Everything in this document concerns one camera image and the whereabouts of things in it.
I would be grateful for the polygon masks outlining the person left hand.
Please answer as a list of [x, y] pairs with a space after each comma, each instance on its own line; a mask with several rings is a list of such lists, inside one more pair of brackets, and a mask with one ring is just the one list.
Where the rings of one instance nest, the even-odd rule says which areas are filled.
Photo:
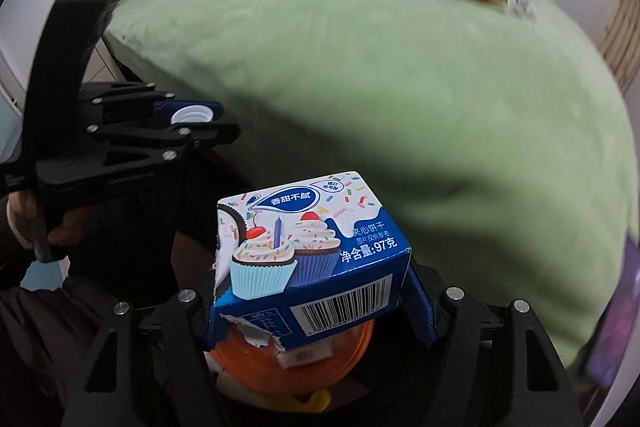
[[36, 259], [42, 263], [60, 261], [68, 256], [70, 247], [79, 242], [88, 216], [88, 208], [70, 210], [51, 228], [46, 219], [38, 215], [32, 194], [13, 192], [6, 205], [6, 217], [18, 243], [35, 251]]

